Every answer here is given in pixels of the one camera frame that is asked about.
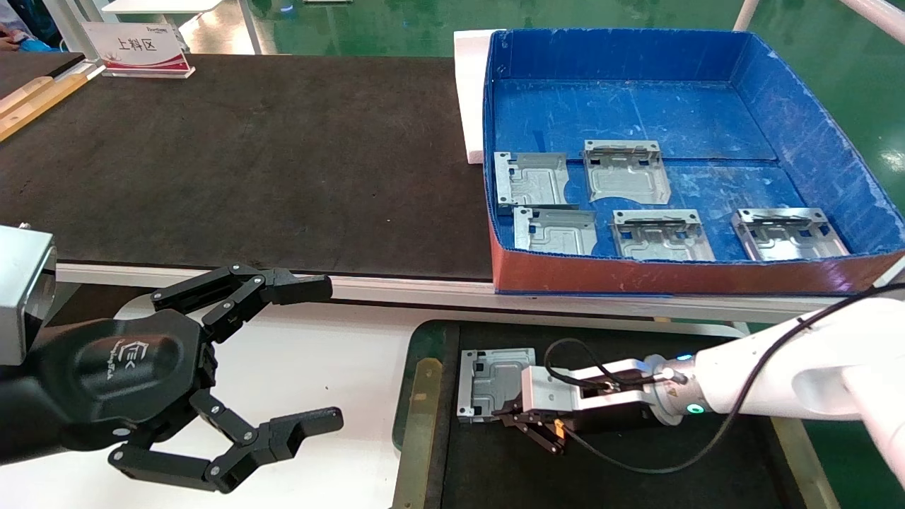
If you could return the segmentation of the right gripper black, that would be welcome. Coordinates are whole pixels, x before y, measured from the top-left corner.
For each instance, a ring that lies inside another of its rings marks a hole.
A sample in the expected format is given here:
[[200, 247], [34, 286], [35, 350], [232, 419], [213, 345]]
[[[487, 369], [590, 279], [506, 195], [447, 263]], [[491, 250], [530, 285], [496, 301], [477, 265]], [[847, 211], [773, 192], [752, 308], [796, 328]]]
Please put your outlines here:
[[[503, 426], [515, 426], [528, 438], [553, 455], [564, 453], [565, 433], [556, 424], [542, 423], [535, 415], [523, 411], [520, 402], [505, 402], [492, 416]], [[575, 411], [564, 418], [564, 426], [578, 433], [608, 433], [637, 431], [637, 429], [665, 426], [654, 416], [647, 404], [617, 404]]]

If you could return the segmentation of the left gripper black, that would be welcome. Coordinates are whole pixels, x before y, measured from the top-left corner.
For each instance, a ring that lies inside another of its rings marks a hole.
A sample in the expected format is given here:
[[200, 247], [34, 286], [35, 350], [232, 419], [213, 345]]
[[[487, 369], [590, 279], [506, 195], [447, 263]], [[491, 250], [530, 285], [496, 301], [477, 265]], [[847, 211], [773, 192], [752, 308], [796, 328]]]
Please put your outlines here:
[[[303, 441], [344, 425], [340, 408], [279, 416], [251, 426], [211, 393], [222, 344], [269, 304], [327, 302], [327, 275], [233, 264], [152, 292], [152, 315], [52, 327], [35, 352], [42, 397], [56, 413], [55, 437], [72, 451], [126, 440], [109, 455], [124, 476], [227, 495], [259, 468], [293, 460]], [[210, 308], [202, 325], [185, 316]], [[152, 450], [199, 416], [230, 447], [213, 460]]]

